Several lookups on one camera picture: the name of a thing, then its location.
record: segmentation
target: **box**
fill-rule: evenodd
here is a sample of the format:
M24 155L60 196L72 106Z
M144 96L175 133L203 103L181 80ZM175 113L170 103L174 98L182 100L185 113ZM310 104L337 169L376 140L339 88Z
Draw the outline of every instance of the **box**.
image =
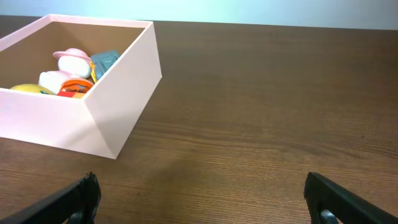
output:
M82 98L10 90L58 70L53 52L121 54ZM47 15L0 40L0 137L115 159L162 78L153 22Z

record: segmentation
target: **wall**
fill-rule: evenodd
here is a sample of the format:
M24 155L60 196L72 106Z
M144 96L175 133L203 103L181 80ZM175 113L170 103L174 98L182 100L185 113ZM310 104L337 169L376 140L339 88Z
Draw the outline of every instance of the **wall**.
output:
M1 15L50 13L150 21L398 29L398 0L0 0Z

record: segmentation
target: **wooden table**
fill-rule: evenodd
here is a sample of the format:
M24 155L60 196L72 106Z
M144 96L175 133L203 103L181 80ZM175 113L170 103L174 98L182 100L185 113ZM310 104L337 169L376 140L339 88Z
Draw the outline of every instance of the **wooden table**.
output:
M119 157L0 139L0 218L89 171L96 223L309 223L308 171L398 215L398 31L155 29L164 77Z

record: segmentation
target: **storage bin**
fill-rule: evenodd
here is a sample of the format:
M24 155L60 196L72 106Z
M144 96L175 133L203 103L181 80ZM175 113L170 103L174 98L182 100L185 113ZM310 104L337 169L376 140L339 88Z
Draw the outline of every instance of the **storage bin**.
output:
M58 70L53 52L72 47L121 56L82 99L10 90ZM0 40L0 64L0 137L113 159L162 78L147 21L47 15Z

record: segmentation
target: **wood grain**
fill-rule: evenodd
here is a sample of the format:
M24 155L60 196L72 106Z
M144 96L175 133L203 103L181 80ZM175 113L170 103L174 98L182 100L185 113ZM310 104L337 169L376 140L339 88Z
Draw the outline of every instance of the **wood grain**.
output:
M398 31L155 30L164 77L118 159L0 139L0 218L89 171L96 223L308 223L308 171L398 216Z

